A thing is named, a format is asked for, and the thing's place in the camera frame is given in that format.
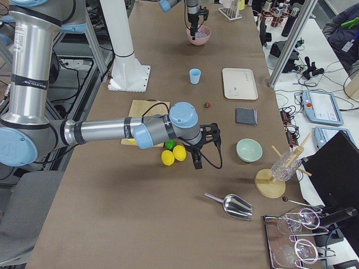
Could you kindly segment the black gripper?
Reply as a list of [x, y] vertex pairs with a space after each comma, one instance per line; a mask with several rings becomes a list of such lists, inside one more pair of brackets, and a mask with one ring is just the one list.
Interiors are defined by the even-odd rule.
[[196, 146], [187, 146], [187, 151], [192, 156], [192, 162], [195, 169], [202, 169], [202, 154], [200, 149], [198, 149]]
[[190, 39], [195, 40], [196, 39], [196, 29], [198, 27], [199, 22], [199, 13], [187, 13], [188, 21], [191, 24], [190, 26]]

